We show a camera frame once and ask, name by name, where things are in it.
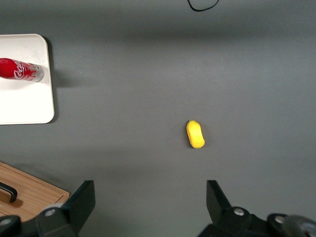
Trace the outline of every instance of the black cable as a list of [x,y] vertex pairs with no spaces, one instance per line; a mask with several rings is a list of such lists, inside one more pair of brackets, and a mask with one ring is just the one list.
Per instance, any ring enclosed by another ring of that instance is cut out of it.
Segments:
[[210,7],[204,8],[204,9],[196,9],[196,8],[194,8],[194,7],[192,6],[192,4],[190,3],[190,0],[188,0],[188,3],[189,3],[189,5],[190,5],[190,8],[191,8],[193,11],[206,11],[206,10],[209,10],[209,9],[215,7],[218,2],[219,2],[219,0],[217,0],[217,2],[216,2],[213,6],[210,6]]

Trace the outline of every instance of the black handle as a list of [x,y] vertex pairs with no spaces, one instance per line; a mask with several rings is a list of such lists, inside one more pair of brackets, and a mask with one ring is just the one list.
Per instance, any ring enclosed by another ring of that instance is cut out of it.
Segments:
[[0,189],[5,190],[11,194],[10,203],[13,203],[16,200],[16,198],[18,197],[18,192],[14,188],[10,187],[7,184],[0,182]]

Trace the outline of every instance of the screw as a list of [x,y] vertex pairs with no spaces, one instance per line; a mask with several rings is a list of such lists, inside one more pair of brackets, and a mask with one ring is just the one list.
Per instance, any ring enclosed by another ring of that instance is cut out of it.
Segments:
[[51,210],[45,212],[44,216],[52,216],[55,213],[55,211],[56,211],[55,209],[51,209]]
[[280,223],[280,224],[283,224],[284,222],[284,217],[283,216],[276,216],[275,217],[275,221]]
[[245,212],[241,208],[235,208],[234,213],[237,216],[243,216],[245,214]]
[[4,219],[3,221],[0,222],[0,226],[5,226],[7,224],[10,224],[11,223],[11,219],[7,218],[7,219]]

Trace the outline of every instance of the coca-cola logo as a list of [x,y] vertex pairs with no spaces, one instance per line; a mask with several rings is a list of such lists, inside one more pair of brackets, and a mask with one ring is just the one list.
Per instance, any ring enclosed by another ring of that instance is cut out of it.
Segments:
[[17,70],[14,70],[14,77],[17,80],[21,80],[23,79],[23,76],[24,76],[25,67],[24,65],[21,64],[21,62],[16,61],[16,60],[13,60],[13,61],[15,62],[16,69],[17,69]]

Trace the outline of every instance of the bottle label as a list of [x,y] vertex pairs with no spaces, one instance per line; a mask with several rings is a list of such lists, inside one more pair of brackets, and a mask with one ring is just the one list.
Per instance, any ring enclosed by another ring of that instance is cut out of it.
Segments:
[[15,79],[17,79],[17,80],[24,80],[24,79],[26,79],[26,77],[23,78],[24,77],[24,72],[25,72],[24,65],[21,62],[19,62],[19,61],[16,61],[16,60],[13,60],[13,61],[15,62],[16,69],[17,69],[17,70],[14,70],[14,77],[15,77]]
[[16,64],[16,70],[13,72],[16,80],[39,81],[43,78],[43,71],[38,65],[17,60],[13,61]]

